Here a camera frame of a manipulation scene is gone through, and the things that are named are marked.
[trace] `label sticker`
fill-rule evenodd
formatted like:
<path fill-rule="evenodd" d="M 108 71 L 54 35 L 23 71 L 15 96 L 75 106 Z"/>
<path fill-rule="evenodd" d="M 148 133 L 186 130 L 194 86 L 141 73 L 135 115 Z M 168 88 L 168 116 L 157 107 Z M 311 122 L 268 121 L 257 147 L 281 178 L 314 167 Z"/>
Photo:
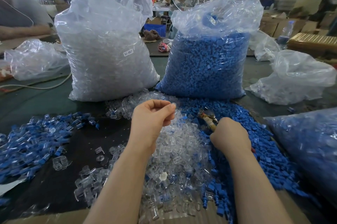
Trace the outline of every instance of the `label sticker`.
<path fill-rule="evenodd" d="M 126 57 L 126 56 L 128 56 L 128 55 L 130 55 L 130 54 L 133 54 L 133 49 L 131 49 L 131 50 L 129 50 L 129 51 L 123 52 L 124 57 Z"/>

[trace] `right hand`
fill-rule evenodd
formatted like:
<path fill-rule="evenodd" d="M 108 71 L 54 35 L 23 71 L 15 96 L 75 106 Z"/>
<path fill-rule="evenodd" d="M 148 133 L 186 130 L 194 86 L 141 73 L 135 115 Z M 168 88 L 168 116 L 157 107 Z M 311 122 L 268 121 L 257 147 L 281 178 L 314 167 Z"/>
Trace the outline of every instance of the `right hand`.
<path fill-rule="evenodd" d="M 210 138 L 213 145 L 222 151 L 228 160 L 251 152 L 251 142 L 246 129 L 228 117 L 219 121 Z"/>

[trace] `stool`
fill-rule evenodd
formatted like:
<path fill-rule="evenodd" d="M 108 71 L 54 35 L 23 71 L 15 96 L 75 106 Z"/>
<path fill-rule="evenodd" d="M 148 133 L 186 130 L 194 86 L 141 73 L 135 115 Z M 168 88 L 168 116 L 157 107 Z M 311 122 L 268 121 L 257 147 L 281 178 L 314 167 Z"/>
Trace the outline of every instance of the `stool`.
<path fill-rule="evenodd" d="M 169 27 L 171 26 L 171 17 L 168 15 L 162 15 L 161 17 L 161 24 L 162 25 L 166 25 L 166 30 L 167 30 L 167 26 L 169 25 Z"/>

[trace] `brown cloth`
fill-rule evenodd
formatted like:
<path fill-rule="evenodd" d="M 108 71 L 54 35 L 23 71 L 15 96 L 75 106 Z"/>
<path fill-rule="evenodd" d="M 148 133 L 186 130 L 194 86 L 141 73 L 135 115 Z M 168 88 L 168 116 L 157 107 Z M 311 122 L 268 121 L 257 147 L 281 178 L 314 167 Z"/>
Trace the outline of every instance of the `brown cloth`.
<path fill-rule="evenodd" d="M 159 34 L 156 30 L 150 30 L 150 31 L 144 30 L 143 34 L 145 36 L 145 39 L 148 40 L 148 41 L 161 39 L 161 36 L 159 36 Z"/>

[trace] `hand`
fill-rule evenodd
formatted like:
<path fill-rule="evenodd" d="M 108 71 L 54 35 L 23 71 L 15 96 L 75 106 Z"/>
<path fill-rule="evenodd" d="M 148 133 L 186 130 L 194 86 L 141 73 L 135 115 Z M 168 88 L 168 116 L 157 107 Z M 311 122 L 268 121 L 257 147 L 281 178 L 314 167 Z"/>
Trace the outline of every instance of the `hand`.
<path fill-rule="evenodd" d="M 251 142 L 246 129 L 228 117 L 219 121 L 210 138 L 213 145 L 222 151 L 228 161 L 235 156 L 251 152 Z"/>
<path fill-rule="evenodd" d="M 160 130 L 171 124 L 176 105 L 166 100 L 148 100 L 135 107 L 128 146 L 150 157 L 156 150 Z"/>

